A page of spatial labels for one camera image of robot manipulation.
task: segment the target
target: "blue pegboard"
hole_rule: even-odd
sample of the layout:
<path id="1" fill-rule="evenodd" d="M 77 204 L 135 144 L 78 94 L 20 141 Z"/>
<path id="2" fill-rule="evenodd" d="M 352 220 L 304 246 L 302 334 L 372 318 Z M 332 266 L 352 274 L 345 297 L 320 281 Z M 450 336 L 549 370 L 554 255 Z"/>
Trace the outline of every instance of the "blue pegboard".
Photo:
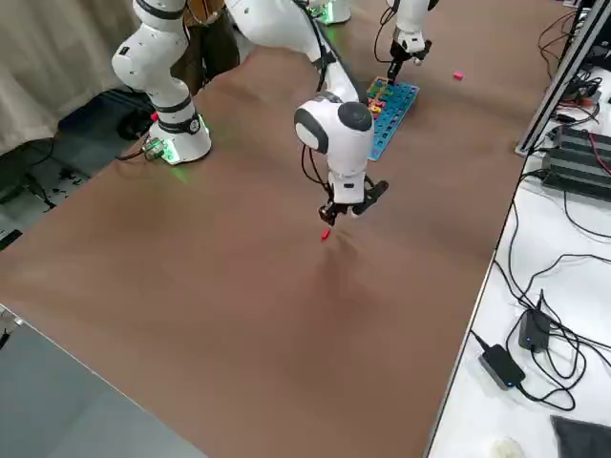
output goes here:
<path id="1" fill-rule="evenodd" d="M 376 78 L 368 89 L 369 109 L 375 118 L 375 139 L 369 159 L 378 160 L 389 145 L 392 136 L 401 125 L 403 117 L 411 108 L 420 88 L 407 83 L 389 85 L 386 78 Z"/>

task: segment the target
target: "electronic device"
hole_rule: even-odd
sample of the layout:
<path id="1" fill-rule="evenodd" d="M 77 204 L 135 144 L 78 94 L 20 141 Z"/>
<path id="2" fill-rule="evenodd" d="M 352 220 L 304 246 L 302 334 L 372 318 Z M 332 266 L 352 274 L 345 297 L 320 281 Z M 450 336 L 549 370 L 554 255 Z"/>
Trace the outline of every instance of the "electronic device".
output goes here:
<path id="1" fill-rule="evenodd" d="M 526 378 L 524 371 L 499 344 L 485 349 L 479 361 L 501 389 L 518 386 Z"/>
<path id="2" fill-rule="evenodd" d="M 547 349 L 550 341 L 550 319 L 538 309 L 529 310 L 520 321 L 519 346 L 539 353 Z"/>
<path id="3" fill-rule="evenodd" d="M 611 175 L 602 166 L 611 164 L 611 137 L 564 126 L 557 127 L 549 137 L 553 147 L 543 157 L 543 184 L 611 201 Z"/>

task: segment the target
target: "white table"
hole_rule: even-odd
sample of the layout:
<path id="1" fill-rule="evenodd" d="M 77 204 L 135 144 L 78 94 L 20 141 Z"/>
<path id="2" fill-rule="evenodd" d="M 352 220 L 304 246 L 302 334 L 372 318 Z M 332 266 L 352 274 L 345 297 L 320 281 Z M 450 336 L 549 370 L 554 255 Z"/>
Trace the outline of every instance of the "white table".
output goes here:
<path id="1" fill-rule="evenodd" d="M 611 135 L 611 115 L 606 103 L 611 94 L 611 76 L 605 78 L 600 99 L 600 125 L 580 126 L 592 132 Z M 579 118 L 574 111 L 568 113 Z M 531 156 L 526 170 L 540 167 L 540 157 Z M 611 259 L 611 240 L 588 236 L 574 227 L 564 215 L 562 193 L 543 188 L 536 178 L 527 178 L 516 193 L 519 230 L 513 250 L 516 280 L 522 288 L 537 271 L 552 264 L 563 253 L 596 254 Z M 569 195 L 569 212 L 581 225 L 611 235 L 611 204 Z M 507 271 L 508 248 L 516 227 L 511 213 L 503 230 L 495 258 Z M 563 262 L 550 274 L 535 281 L 529 297 L 534 302 L 540 288 L 564 324 L 588 338 L 611 344 L 611 265 L 596 260 Z M 505 338 L 524 309 L 510 294 L 498 269 L 492 267 L 478 298 L 471 325 L 488 344 L 504 344 Z M 510 349 L 527 375 L 526 389 L 542 396 L 555 386 L 544 378 L 531 360 L 530 353 L 517 345 L 517 332 Z M 553 353 L 568 358 L 572 350 L 566 343 L 550 341 Z M 558 444 L 550 423 L 551 415 L 611 426 L 611 369 L 592 350 L 583 350 L 587 372 L 572 391 L 577 408 L 564 413 L 526 400 L 516 389 L 500 390 L 477 360 L 482 349 L 473 337 L 459 355 L 453 381 L 443 406 L 428 454 L 431 458 L 488 457 L 494 441 L 511 438 L 527 458 L 554 458 Z M 611 360 L 611 352 L 603 352 Z M 550 368 L 543 355 L 543 366 Z M 568 403 L 565 395 L 554 401 Z"/>

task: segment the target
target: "table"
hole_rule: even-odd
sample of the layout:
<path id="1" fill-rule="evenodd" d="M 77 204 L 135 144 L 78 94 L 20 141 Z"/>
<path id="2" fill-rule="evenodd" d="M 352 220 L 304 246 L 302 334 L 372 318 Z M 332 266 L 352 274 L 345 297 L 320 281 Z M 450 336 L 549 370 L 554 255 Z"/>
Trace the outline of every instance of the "table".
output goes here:
<path id="1" fill-rule="evenodd" d="M 381 3 L 333 30 L 364 82 L 386 72 Z M 545 85 L 532 45 L 559 10 L 436 8 L 433 51 L 401 76 L 419 99 L 369 170 L 390 190 L 325 244 L 292 125 L 317 78 L 255 50 L 198 96 L 210 156 L 104 170 L 3 252 L 0 302 L 213 458 L 420 456 Z"/>
<path id="2" fill-rule="evenodd" d="M 588 121 L 581 127 L 611 135 L 611 125 L 605 123 L 611 111 L 611 106 L 606 102 L 611 95 L 611 73 L 598 69 L 593 76 L 603 77 L 600 86 L 600 124 Z M 575 109 L 563 112 L 577 119 L 583 116 Z M 556 125 L 550 122 L 545 132 Z M 526 170 L 536 170 L 540 165 L 540 157 L 531 156 Z M 517 189 L 516 207 L 519 227 L 513 250 L 513 267 L 521 287 L 525 287 L 533 274 L 549 266 L 563 253 L 593 253 L 611 258 L 608 240 L 588 236 L 570 223 L 564 215 L 561 192 L 549 191 L 538 180 L 527 178 Z M 611 234 L 611 204 L 569 195 L 568 208 L 571 217 L 579 224 Z M 515 228 L 516 219 L 511 214 L 495 252 L 495 258 L 505 271 L 509 243 Z M 607 299 L 610 269 L 611 266 L 596 260 L 564 262 L 559 269 L 536 281 L 529 297 L 536 301 L 539 289 L 544 288 L 545 298 L 567 326 L 588 338 L 611 344 L 611 307 Z M 471 323 L 475 332 L 489 344 L 503 344 L 522 311 L 498 269 L 491 265 Z M 516 339 L 510 348 L 518 364 L 525 368 L 530 392 L 542 395 L 552 389 L 547 381 L 538 376 L 540 371 L 537 371 L 529 353 L 517 346 Z M 566 358 L 571 357 L 563 343 L 552 340 L 551 348 Z M 586 349 L 585 353 L 588 358 L 587 373 L 574 390 L 577 408 L 570 414 L 564 414 L 530 403 L 516 390 L 501 392 L 477 361 L 481 354 L 480 346 L 474 338 L 469 338 L 457 363 L 429 456 L 484 457 L 491 443 L 510 437 L 522 446 L 527 456 L 552 458 L 558 454 L 558 444 L 549 421 L 550 415 L 561 414 L 611 425 L 611 399 L 607 396 L 611 371 L 594 352 Z"/>

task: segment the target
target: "metal frame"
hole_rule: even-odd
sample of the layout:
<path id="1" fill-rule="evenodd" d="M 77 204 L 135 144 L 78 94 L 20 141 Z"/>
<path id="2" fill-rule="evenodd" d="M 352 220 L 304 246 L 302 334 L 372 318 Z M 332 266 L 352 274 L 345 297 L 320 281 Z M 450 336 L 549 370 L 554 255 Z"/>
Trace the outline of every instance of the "metal frame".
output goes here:
<path id="1" fill-rule="evenodd" d="M 588 14 L 583 28 L 569 48 L 568 53 L 560 62 L 558 71 L 545 92 L 545 96 L 531 120 L 526 134 L 517 144 L 516 153 L 519 155 L 526 156 L 537 144 L 537 140 L 560 102 L 562 94 L 581 67 L 585 56 L 590 52 L 609 15 L 611 15 L 611 0 L 598 0 Z"/>

